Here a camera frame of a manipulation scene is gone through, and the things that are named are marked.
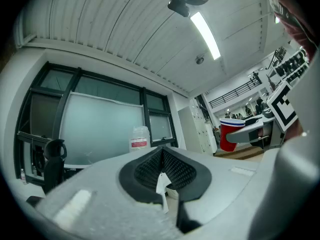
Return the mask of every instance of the window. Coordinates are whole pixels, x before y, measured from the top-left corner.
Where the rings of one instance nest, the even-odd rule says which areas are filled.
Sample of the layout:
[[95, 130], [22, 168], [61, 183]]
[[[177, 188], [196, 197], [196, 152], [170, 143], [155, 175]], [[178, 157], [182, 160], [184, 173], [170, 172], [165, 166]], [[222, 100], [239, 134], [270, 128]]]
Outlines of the window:
[[165, 144], [178, 146], [167, 97], [147, 92], [144, 105], [147, 107], [145, 113], [148, 115], [146, 126], [148, 126], [149, 131], [151, 130], [151, 147]]
[[65, 140], [66, 177], [102, 159], [126, 154], [136, 126], [148, 127], [152, 147], [178, 146], [166, 96], [47, 62], [20, 108], [14, 142], [16, 177], [21, 177], [22, 168], [27, 182], [44, 185], [44, 147], [51, 139]]
[[142, 105], [72, 92], [64, 109], [60, 134], [67, 147], [66, 167], [87, 166], [129, 153], [133, 128], [143, 125]]
[[140, 105], [140, 93], [138, 90], [87, 76], [80, 78], [74, 91], [109, 100]]
[[165, 110], [163, 99], [150, 94], [146, 95], [148, 108], [156, 110]]
[[30, 133], [52, 139], [60, 98], [33, 93], [30, 108]]
[[171, 125], [168, 115], [150, 113], [150, 124], [152, 141], [156, 142], [172, 139]]
[[54, 90], [65, 91], [71, 78], [72, 73], [50, 70], [40, 86]]

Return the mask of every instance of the fluorescent light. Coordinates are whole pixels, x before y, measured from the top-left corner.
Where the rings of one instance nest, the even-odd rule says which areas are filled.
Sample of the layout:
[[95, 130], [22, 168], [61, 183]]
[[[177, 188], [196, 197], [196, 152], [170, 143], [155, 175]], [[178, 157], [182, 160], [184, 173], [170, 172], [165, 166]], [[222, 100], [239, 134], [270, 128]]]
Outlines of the fluorescent light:
[[218, 59], [221, 56], [220, 51], [218, 49], [216, 40], [215, 40], [214, 36], [212, 35], [211, 30], [210, 30], [208, 24], [206, 23], [204, 17], [202, 17], [201, 13], [198, 11], [190, 19], [192, 20], [193, 24], [199, 30], [204, 41], [206, 42], [206, 45], [209, 47], [209, 50], [213, 56], [213, 59], [214, 60]]

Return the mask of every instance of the security camera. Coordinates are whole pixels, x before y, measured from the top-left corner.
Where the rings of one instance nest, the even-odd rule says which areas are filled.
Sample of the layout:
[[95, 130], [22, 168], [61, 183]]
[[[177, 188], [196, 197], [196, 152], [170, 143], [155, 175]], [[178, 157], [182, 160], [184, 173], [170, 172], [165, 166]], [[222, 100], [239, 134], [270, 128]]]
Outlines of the security camera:
[[190, 10], [189, 7], [181, 0], [170, 0], [168, 3], [168, 8], [183, 17], [189, 17]]
[[205, 60], [204, 57], [199, 57], [199, 58], [196, 58], [195, 63], [200, 65], [202, 62], [204, 62], [204, 60]]

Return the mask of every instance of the frosted glass panel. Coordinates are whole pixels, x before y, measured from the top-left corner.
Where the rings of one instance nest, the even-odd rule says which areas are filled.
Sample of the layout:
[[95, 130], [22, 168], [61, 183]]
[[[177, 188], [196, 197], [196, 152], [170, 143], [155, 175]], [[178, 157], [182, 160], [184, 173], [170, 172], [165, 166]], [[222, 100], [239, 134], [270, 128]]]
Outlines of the frosted glass panel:
[[129, 152], [134, 127], [143, 126], [143, 107], [71, 92], [61, 123], [66, 165], [90, 165]]
[[153, 141], [172, 138], [169, 117], [163, 114], [150, 114], [151, 134]]

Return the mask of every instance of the red label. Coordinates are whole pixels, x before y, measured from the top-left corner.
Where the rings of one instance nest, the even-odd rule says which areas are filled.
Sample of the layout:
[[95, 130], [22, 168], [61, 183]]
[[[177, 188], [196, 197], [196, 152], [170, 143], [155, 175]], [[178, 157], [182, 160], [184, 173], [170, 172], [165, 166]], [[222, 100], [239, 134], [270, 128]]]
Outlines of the red label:
[[146, 141], [131, 143], [131, 147], [133, 147], [133, 148], [144, 147], [144, 146], [146, 146], [146, 145], [147, 145], [147, 142], [146, 142]]

